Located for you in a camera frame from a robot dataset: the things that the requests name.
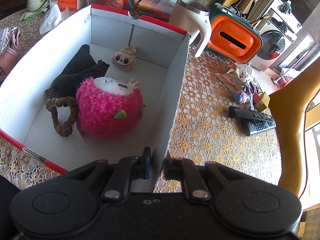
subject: stainless steel rim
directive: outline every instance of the stainless steel rim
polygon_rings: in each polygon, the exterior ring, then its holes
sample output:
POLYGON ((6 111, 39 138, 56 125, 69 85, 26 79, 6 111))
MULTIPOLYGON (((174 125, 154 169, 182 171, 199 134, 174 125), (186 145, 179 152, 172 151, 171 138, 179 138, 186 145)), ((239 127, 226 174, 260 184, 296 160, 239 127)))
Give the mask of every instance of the stainless steel rim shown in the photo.
POLYGON ((178 0, 178 4, 180 4, 182 7, 199 14, 201 16, 208 16, 210 14, 209 9, 202 5, 201 3, 198 3, 193 0, 178 0))

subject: mug handle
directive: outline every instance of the mug handle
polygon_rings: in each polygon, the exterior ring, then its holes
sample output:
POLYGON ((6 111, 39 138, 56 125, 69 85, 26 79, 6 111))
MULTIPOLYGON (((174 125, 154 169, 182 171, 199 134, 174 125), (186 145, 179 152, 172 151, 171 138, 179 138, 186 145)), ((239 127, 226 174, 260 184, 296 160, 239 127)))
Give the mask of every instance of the mug handle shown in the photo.
POLYGON ((211 24, 209 21, 209 17, 204 21, 203 18, 191 18, 189 15, 186 16, 188 20, 190 22, 194 22, 200 30, 200 42, 198 43, 194 52, 194 57, 200 57, 201 53, 204 51, 211 37, 211 24))

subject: black remote control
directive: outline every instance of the black remote control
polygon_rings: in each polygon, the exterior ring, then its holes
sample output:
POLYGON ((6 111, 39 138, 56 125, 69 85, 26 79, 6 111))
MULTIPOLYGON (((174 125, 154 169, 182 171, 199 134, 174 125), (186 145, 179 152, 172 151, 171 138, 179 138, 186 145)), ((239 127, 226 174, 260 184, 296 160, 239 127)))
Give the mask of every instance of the black remote control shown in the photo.
POLYGON ((274 122, 275 120, 271 115, 267 115, 258 111, 253 111, 246 108, 229 106, 229 116, 231 118, 243 118, 258 121, 274 122))
POLYGON ((259 120, 241 119, 241 124, 242 129, 247 136, 276 128, 275 121, 267 122, 259 120))

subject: paintbrush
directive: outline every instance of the paintbrush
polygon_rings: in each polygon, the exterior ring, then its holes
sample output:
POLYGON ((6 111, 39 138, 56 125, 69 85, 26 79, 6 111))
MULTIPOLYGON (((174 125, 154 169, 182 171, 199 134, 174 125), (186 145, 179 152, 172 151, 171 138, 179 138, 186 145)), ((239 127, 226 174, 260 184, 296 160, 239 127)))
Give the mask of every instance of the paintbrush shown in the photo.
POLYGON ((263 20, 263 19, 268 19, 270 17, 270 15, 268 13, 266 13, 264 16, 260 17, 259 19, 253 21, 252 23, 250 23, 251 25, 254 25, 256 23, 258 23, 259 21, 263 20))
POLYGON ((249 15, 250 15, 253 7, 256 5, 256 2, 257 2, 257 1, 259 1, 259 0, 253 0, 252 4, 251 4, 251 6, 250 6, 250 9, 249 9, 249 11, 248 11, 248 14, 247 14, 247 16, 245 17, 246 19, 249 17, 249 15))

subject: brown hair scrunchie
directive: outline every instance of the brown hair scrunchie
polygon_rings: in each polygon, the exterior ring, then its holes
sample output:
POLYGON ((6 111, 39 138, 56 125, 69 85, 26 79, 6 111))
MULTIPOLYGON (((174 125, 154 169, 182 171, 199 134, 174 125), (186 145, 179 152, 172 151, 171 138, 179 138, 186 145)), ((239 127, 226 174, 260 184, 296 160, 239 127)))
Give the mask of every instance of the brown hair scrunchie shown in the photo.
POLYGON ((72 126, 75 124, 78 117, 78 103, 73 97, 66 98, 52 98, 45 103, 45 108, 51 113, 53 126, 56 132, 63 136, 68 137, 72 134, 72 126), (59 124, 57 107, 70 107, 70 116, 63 124, 59 124))

